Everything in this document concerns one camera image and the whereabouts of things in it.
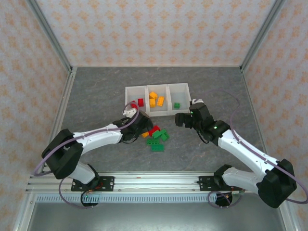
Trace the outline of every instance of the red lego brick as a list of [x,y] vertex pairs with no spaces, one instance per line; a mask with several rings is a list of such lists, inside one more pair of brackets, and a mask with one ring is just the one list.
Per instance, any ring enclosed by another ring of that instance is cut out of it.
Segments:
[[137,104],[135,103],[136,101],[133,100],[133,102],[134,103],[132,103],[130,106],[137,109]]
[[144,106],[143,99],[138,99],[138,106],[139,107],[143,107]]
[[152,134],[156,131],[160,131],[160,128],[157,125],[155,125],[151,131],[149,131],[149,135],[152,136]]

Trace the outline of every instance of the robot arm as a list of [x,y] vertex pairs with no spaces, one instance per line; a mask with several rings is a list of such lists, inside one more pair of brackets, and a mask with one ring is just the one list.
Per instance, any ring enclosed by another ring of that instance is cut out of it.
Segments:
[[[229,185],[252,191],[258,194],[267,205],[274,208],[277,208],[295,191],[296,182],[293,179],[242,146],[235,139],[227,123],[213,119],[202,100],[193,100],[190,112],[190,114],[176,114],[176,125],[182,127],[185,123],[186,128],[194,128],[201,139],[203,137],[207,142],[210,141],[230,152],[253,171],[240,171],[230,165],[224,165],[214,173],[214,181],[219,187]],[[285,159],[278,161],[245,141],[237,133],[235,134],[253,151],[294,175],[293,166],[289,161]]]
[[136,109],[132,108],[124,111],[123,114],[126,116],[125,118],[114,121],[104,128],[75,133],[71,133],[68,129],[60,131],[42,153],[43,158],[63,142],[80,136],[83,136],[83,138],[60,148],[46,161],[55,177],[57,179],[73,178],[80,181],[88,189],[97,187],[100,180],[98,173],[92,166],[81,163],[79,161],[80,157],[90,150],[108,144],[136,139],[140,134],[153,128],[153,123],[149,116],[145,112],[140,111],[138,117],[131,125],[120,129],[133,120],[134,116],[136,116]]

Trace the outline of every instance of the gray floor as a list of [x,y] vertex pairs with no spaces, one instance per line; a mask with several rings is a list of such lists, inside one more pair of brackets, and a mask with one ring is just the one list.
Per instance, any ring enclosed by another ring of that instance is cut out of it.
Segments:
[[[236,101],[223,92],[207,96],[205,92],[218,88],[233,92],[242,105],[235,128],[262,150],[242,74],[232,67],[79,67],[62,128],[81,132],[104,127],[123,117],[125,87],[166,83],[188,83],[191,98],[202,98],[214,119],[227,123]],[[133,144],[98,148],[81,160],[97,171],[215,171],[223,164],[248,170],[228,152],[202,143],[194,130],[176,127],[174,116],[153,117],[152,121],[170,134],[164,152],[151,152],[146,139],[140,137]]]
[[278,209],[246,195],[238,205],[207,203],[104,204],[93,210],[64,203],[36,204],[28,231],[283,231]]

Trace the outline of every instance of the black mounting bracket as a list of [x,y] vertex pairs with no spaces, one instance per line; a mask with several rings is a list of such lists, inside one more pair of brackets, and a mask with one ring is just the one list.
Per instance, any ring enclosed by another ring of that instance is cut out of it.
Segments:
[[[100,176],[98,185],[99,187],[95,188],[96,192],[113,192],[114,185],[115,185],[115,177]],[[73,192],[84,192],[84,191],[89,190],[89,188],[87,185],[74,179],[72,182],[71,190]]]
[[214,181],[214,176],[199,176],[197,184],[200,186],[200,191],[241,191],[241,188],[232,187],[229,185],[218,186]]

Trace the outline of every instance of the patterned wallpaper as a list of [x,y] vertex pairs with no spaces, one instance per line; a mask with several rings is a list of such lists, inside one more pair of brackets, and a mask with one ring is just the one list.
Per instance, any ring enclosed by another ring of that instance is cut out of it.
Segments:
[[239,66],[275,0],[38,0],[72,65]]
[[[245,74],[269,154],[308,187],[308,4],[288,0]],[[302,189],[295,192],[305,200]],[[308,206],[296,206],[308,226]]]
[[11,231],[67,72],[25,0],[1,0],[0,25],[0,230]]

